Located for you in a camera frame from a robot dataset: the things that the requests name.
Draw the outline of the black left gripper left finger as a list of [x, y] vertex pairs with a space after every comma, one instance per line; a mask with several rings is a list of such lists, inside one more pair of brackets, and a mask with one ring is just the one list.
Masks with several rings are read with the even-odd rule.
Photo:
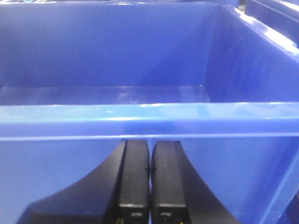
[[93, 171], [30, 204], [19, 224], [146, 224], [150, 155], [144, 140], [122, 140]]

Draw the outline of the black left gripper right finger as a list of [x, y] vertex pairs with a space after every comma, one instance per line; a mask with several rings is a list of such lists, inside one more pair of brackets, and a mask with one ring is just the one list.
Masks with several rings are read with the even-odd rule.
[[180, 141], [157, 141], [151, 162], [152, 223], [239, 223], [201, 179]]

